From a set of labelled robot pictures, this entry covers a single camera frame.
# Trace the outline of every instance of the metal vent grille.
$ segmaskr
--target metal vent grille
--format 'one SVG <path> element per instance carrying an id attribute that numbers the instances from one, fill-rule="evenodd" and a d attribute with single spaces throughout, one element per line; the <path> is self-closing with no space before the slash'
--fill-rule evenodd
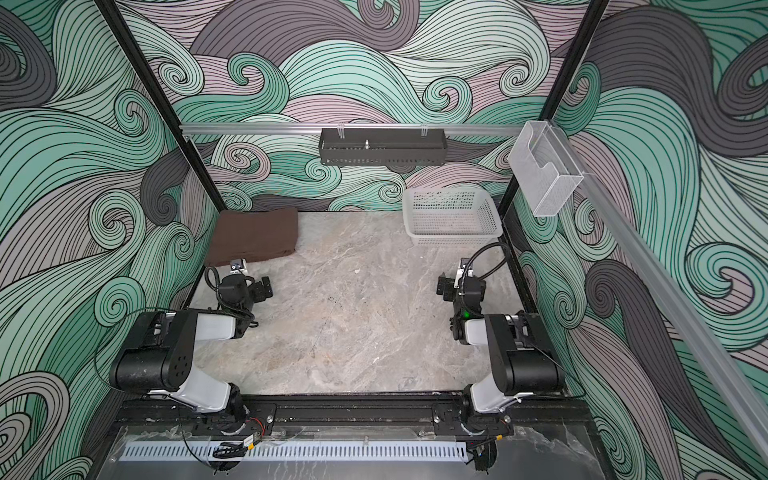
<path id="1" fill-rule="evenodd" d="M 205 441 L 191 441 L 190 448 L 200 458 L 215 460 L 214 446 Z M 128 442 L 122 462 L 188 461 L 192 455 L 183 442 Z M 250 462 L 322 462 L 322 461 L 396 461 L 396 462 L 466 462 L 464 442 L 316 442 L 289 440 L 279 445 L 259 444 L 243 458 Z"/>

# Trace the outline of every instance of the swirl pattern wallpaper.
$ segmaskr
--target swirl pattern wallpaper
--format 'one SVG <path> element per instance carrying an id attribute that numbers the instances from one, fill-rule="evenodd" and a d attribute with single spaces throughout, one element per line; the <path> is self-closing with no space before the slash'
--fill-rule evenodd
<path id="1" fill-rule="evenodd" d="M 142 92 L 92 0 L 0 4 L 3 479 L 88 474 L 119 401 L 94 365 L 200 272 L 217 213 Z"/>
<path id="2" fill-rule="evenodd" d="M 621 0 L 629 8 L 643 0 Z M 184 123 L 522 124 L 541 112 L 585 0 L 119 0 Z M 407 187 L 497 199 L 514 138 L 457 136 L 449 162 L 320 164 L 317 136 L 195 139 L 229 208 L 400 210 Z"/>
<path id="3" fill-rule="evenodd" d="M 558 109 L 585 167 L 768 399 L 768 4 L 652 0 L 608 12 Z M 515 249 L 618 478 L 768 468 L 577 190 L 515 198 Z"/>

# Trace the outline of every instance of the black metal frame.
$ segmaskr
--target black metal frame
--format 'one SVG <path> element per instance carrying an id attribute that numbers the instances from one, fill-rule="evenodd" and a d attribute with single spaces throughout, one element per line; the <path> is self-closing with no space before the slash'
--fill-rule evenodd
<path id="1" fill-rule="evenodd" d="M 565 62 L 563 62 L 563 66 L 554 80 L 552 90 L 549 92 L 549 96 L 547 96 L 547 101 L 541 109 L 538 120 L 551 121 L 554 118 L 554 114 L 557 112 L 558 106 L 565 96 L 568 86 L 576 75 L 579 65 L 581 65 L 581 59 L 587 52 L 589 42 L 591 41 L 595 30 L 598 28 L 600 20 L 603 18 L 605 9 L 608 7 L 608 2 L 609 0 L 591 0 L 589 3 L 587 11 L 581 19 L 581 24 L 576 32 L 576 36 L 571 43 L 571 47 L 568 49 Z M 498 241 L 509 245 L 510 250 L 512 250 L 512 244 L 509 240 L 509 232 L 507 231 L 504 219 L 509 212 L 509 208 L 512 205 L 512 201 L 515 199 L 515 195 L 519 188 L 520 183 L 518 182 L 518 179 L 513 176 L 509 181 L 509 185 L 507 185 L 502 200 L 498 204 L 498 215 L 502 219 L 502 226 L 504 228 L 504 236 L 499 238 Z M 509 260 L 508 265 L 525 311 L 531 313 L 536 312 L 535 299 L 528 289 L 528 282 L 525 281 L 520 262 L 518 261 L 514 250 L 512 251 L 512 258 Z"/>
<path id="2" fill-rule="evenodd" d="M 529 426 L 547 436 L 568 443 L 565 427 L 584 426 L 603 474 L 613 480 L 614 471 L 587 404 L 579 399 L 530 399 L 508 407 L 498 415 L 466 416 L 463 392 L 387 392 L 368 394 L 325 394 L 286 396 L 243 396 L 249 416 L 258 418 L 266 434 L 289 439 L 311 435 L 329 427 L 411 429 L 415 437 L 449 436 L 472 448 L 497 435 L 514 434 L 515 426 Z M 509 417 L 508 424 L 503 422 Z M 147 427 L 153 431 L 172 429 L 180 423 L 185 432 L 210 436 L 214 440 L 244 439 L 261 427 L 248 422 L 238 435 L 217 436 L 215 424 L 232 420 L 227 415 L 203 415 L 180 407 L 170 400 L 128 400 L 123 403 L 110 434 L 114 438 L 124 426 Z M 462 424 L 481 431 L 469 435 Z"/>
<path id="3" fill-rule="evenodd" d="M 609 0 L 592 0 L 589 2 L 587 12 L 581 19 L 576 36 L 571 43 L 571 48 L 568 49 L 568 53 L 565 55 L 563 66 L 560 68 L 558 76 L 554 80 L 552 90 L 549 92 L 549 96 L 547 96 L 547 101 L 544 103 L 544 107 L 538 116 L 539 120 L 552 120 L 554 118 L 554 114 L 557 112 L 568 86 L 576 75 L 579 65 L 581 65 L 581 59 L 584 58 L 584 54 L 587 52 L 592 35 L 598 29 L 598 24 L 601 18 L 603 18 L 608 2 Z"/>
<path id="4" fill-rule="evenodd" d="M 131 30 L 128 28 L 123 15 L 120 14 L 118 6 L 114 3 L 114 0 L 94 1 L 96 2 L 99 11 L 101 11 L 102 16 L 104 16 L 107 25 L 109 25 L 109 28 L 112 30 L 112 34 L 122 47 L 125 56 L 136 71 L 139 80 L 141 80 L 141 83 L 147 89 L 147 93 L 154 102 L 154 106 L 157 108 L 157 111 L 160 112 L 160 116 L 173 134 L 181 153 L 187 159 L 187 162 L 189 162 L 189 165 L 197 175 L 197 178 L 200 179 L 200 182 L 203 184 L 203 188 L 208 193 L 211 201 L 214 202 L 214 206 L 220 212 L 226 210 L 227 206 L 224 204 L 224 199 L 221 197 L 214 181 L 208 174 L 208 170 L 205 168 L 205 163 L 203 162 L 203 159 L 200 158 L 200 154 L 197 152 L 194 143 L 187 140 L 184 137 L 184 134 L 181 133 L 181 120 L 179 120 L 173 106 L 171 106 L 170 102 L 165 97 L 160 82 L 157 81 L 157 78 L 152 73 L 147 59 L 141 52 L 133 34 L 131 34 Z"/>
<path id="5" fill-rule="evenodd" d="M 114 0 L 94 0 L 104 16 L 115 38 L 120 43 L 128 60 L 133 65 L 141 82 L 144 84 L 151 100 L 154 102 L 161 117 L 170 128 L 182 153 L 190 166 L 203 184 L 205 191 L 210 196 L 219 211 L 226 210 L 218 189 L 208 174 L 205 164 L 200 157 L 194 143 L 186 139 L 180 129 L 180 120 L 173 107 L 165 97 L 159 82 L 152 73 L 146 58 L 131 34 L 128 26 L 120 14 Z M 598 26 L 608 0 L 592 0 L 588 6 L 585 17 L 582 19 L 578 32 L 574 37 L 571 48 L 565 59 L 562 69 L 558 73 L 554 87 L 549 94 L 539 119 L 551 120 L 560 104 L 566 89 L 575 76 L 581 59 L 587 50 L 589 41 Z M 502 197 L 498 211 L 502 218 L 504 233 L 499 241 L 512 246 L 509 232 L 503 221 L 514 196 L 517 194 L 519 184 L 516 178 L 510 181 L 504 196 Z M 523 307 L 527 312 L 536 312 L 535 299 L 528 289 L 528 284 L 522 273 L 522 268 L 516 255 L 508 262 L 508 267 L 515 281 L 515 286 L 520 295 Z M 188 306 L 194 290 L 186 299 L 184 306 Z M 536 399 L 527 400 L 521 404 L 507 408 L 503 415 L 509 415 L 511 425 L 500 421 L 499 415 L 471 415 L 467 417 L 468 408 L 466 395 L 463 392 L 393 392 L 371 393 L 364 395 L 327 394 L 327 395 L 291 395 L 291 396 L 243 396 L 245 405 L 250 410 L 251 416 L 261 418 L 266 426 L 267 434 L 292 435 L 298 431 L 307 429 L 321 429 L 325 427 L 394 427 L 411 428 L 418 435 L 450 435 L 460 441 L 473 443 L 485 440 L 487 435 L 504 435 L 509 432 L 511 425 L 536 426 L 542 429 L 545 435 L 547 425 L 551 427 L 563 425 L 584 425 L 589 439 L 595 450 L 605 478 L 613 480 L 614 471 L 609 462 L 608 454 L 602 444 L 597 427 L 589 412 L 587 404 L 579 399 Z M 268 416 L 273 417 L 272 422 L 265 422 Z M 226 416 L 201 415 L 191 409 L 179 407 L 170 400 L 128 400 L 123 403 L 109 436 L 114 438 L 125 425 L 139 425 L 152 429 L 173 428 L 179 425 L 179 420 L 185 424 L 184 429 L 191 430 L 194 434 L 210 435 L 214 431 L 216 422 L 229 422 Z M 467 435 L 462 428 L 462 422 L 468 422 L 474 427 L 485 429 L 480 436 Z M 248 423 L 248 429 L 243 436 L 260 429 L 255 422 Z M 556 428 L 549 429 L 550 434 L 557 436 Z M 91 469 L 97 472 L 100 462 Z"/>

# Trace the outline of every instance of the gray marble surface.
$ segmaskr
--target gray marble surface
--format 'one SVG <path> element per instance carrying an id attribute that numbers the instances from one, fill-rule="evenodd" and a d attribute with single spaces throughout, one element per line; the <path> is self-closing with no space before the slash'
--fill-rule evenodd
<path id="1" fill-rule="evenodd" d="M 488 350 L 452 338 L 452 306 L 435 285 L 475 250 L 414 247 L 400 212 L 301 213 L 293 255 L 248 264 L 274 289 L 253 307 L 260 326 L 198 343 L 194 361 L 249 394 L 463 389 L 490 371 Z M 475 271 L 502 257 L 498 248 L 483 253 Z M 204 282 L 191 306 L 215 308 Z M 508 268 L 488 278 L 482 306 L 521 309 Z"/>

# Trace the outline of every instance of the brown towel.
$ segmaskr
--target brown towel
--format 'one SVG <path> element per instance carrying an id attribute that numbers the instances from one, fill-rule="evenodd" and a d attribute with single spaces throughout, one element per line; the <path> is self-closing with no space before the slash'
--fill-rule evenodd
<path id="1" fill-rule="evenodd" d="M 205 266 L 228 265 L 238 258 L 261 262 L 284 257 L 296 251 L 298 237 L 296 208 L 264 213 L 225 210 L 216 222 Z"/>

